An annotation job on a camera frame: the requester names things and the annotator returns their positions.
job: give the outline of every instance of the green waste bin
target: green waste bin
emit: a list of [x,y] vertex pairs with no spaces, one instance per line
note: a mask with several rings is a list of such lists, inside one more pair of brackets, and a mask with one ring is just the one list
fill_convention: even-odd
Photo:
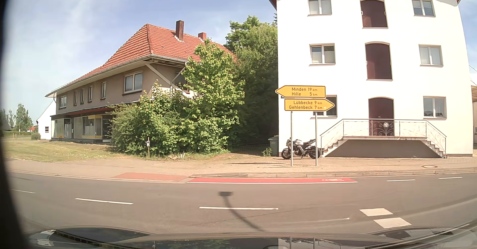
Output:
[[278,136],[273,136],[269,138],[271,155],[274,157],[278,156]]

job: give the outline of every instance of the red tile roof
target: red tile roof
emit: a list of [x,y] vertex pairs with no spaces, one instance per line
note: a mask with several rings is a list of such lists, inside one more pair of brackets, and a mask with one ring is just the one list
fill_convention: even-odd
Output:
[[[174,34],[174,30],[145,24],[131,38],[129,38],[126,43],[123,44],[113,56],[106,61],[106,63],[104,63],[104,65],[67,83],[62,86],[62,88],[110,67],[147,55],[159,55],[184,61],[187,61],[188,57],[191,56],[193,59],[199,60],[199,57],[194,55],[194,51],[196,46],[203,43],[203,41],[199,37],[185,33],[183,41],[179,41]],[[218,43],[215,45],[228,51],[223,45]]]

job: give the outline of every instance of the arrow sign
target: arrow sign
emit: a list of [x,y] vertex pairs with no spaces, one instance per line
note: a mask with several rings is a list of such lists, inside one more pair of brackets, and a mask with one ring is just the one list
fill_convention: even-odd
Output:
[[333,106],[326,99],[285,99],[285,111],[327,111]]
[[293,98],[326,97],[325,86],[285,85],[275,90],[275,92],[283,97]]

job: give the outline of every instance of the metal pole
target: metal pole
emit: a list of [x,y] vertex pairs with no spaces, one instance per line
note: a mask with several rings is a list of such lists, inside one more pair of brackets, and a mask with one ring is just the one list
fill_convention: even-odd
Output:
[[293,167],[293,111],[290,111],[290,140],[291,140],[291,151],[290,151],[290,166]]
[[315,166],[318,166],[318,120],[316,116],[318,112],[314,112],[314,113],[315,113]]

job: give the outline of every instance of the road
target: road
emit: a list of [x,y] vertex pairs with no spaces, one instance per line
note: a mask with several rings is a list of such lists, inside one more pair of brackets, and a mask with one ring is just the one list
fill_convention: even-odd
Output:
[[477,174],[284,185],[144,183],[9,174],[25,231],[87,225],[149,233],[367,233],[396,224],[453,227],[477,218]]

